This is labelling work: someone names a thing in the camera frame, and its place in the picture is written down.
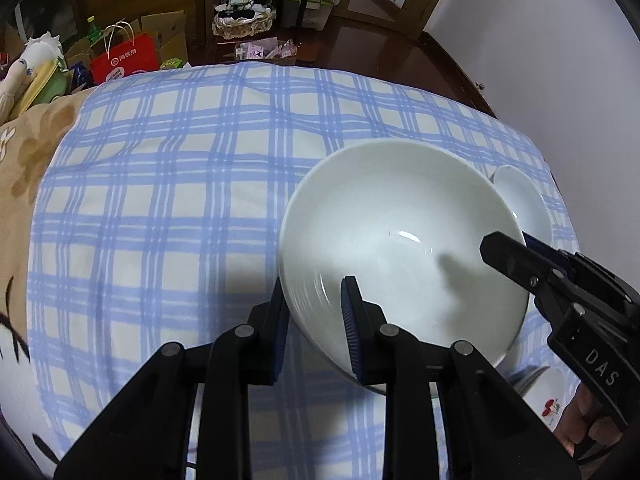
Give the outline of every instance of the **metal screw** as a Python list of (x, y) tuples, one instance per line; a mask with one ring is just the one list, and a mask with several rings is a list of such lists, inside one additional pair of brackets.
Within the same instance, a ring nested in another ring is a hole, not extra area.
[(462, 355), (469, 355), (474, 351), (474, 346), (469, 341), (464, 340), (456, 341), (453, 348)]
[(584, 307), (580, 303), (574, 303), (573, 304), (573, 308), (578, 313), (578, 316), (580, 316), (580, 317), (584, 316), (584, 313), (586, 311), (585, 311)]
[(396, 325), (385, 323), (384, 325), (380, 325), (380, 333), (387, 337), (395, 337), (400, 333), (400, 329)]
[(162, 345), (162, 355), (165, 357), (171, 357), (176, 355), (180, 351), (180, 345), (178, 343), (166, 343)]
[(236, 326), (236, 330), (234, 331), (234, 333), (238, 337), (249, 337), (254, 334), (254, 327), (252, 327), (251, 325), (239, 325)]

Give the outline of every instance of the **red shopping bag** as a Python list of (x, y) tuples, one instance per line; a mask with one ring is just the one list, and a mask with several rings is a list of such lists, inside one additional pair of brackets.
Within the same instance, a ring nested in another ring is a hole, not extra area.
[[(119, 23), (125, 23), (130, 28), (130, 36), (129, 31)], [(140, 72), (152, 72), (160, 68), (156, 44), (147, 34), (135, 36), (131, 25), (127, 22), (118, 22), (110, 27), (114, 29), (111, 31), (108, 45), (106, 36), (104, 38), (106, 52), (91, 62), (91, 72), (97, 84)], [(128, 39), (112, 48), (111, 39), (116, 28), (126, 30)]]

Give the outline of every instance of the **plastic bottle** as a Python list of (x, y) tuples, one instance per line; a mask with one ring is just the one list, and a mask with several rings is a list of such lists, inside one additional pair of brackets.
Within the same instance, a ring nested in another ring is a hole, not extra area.
[(98, 27), (97, 23), (95, 23), (95, 16), (89, 17), (86, 21), (89, 24), (89, 32), (87, 33), (86, 38), (91, 44), (94, 44), (100, 39), (102, 29)]

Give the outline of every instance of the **wooden floor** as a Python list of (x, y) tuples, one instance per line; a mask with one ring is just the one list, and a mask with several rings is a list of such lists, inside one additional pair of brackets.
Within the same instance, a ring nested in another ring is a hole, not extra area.
[[(292, 29), (279, 30), (276, 35), (290, 38)], [(383, 27), (331, 16), (321, 32), (303, 29), (300, 41), (299, 65), (345, 70), (420, 88), (491, 114), (459, 67), (428, 36), (425, 42), (414, 41)], [(190, 63), (222, 62), (227, 52), (232, 52), (231, 43), (217, 50), (194, 50)]]

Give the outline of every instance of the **striped cloth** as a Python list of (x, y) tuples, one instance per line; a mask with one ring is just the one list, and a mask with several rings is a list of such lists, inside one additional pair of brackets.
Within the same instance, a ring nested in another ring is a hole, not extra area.
[[(533, 143), (434, 94), (254, 62), (106, 83), (62, 140), (33, 217), (28, 337), (59, 451), (160, 345), (210, 342), (269, 297), (288, 197), (320, 159), (371, 137), (428, 142), (487, 176), (520, 168), (555, 245), (577, 250)], [(504, 372), (561, 365), (547, 335), (530, 312)], [(250, 390), (255, 477), (379, 479), (384, 407), (290, 327), (279, 382)]]

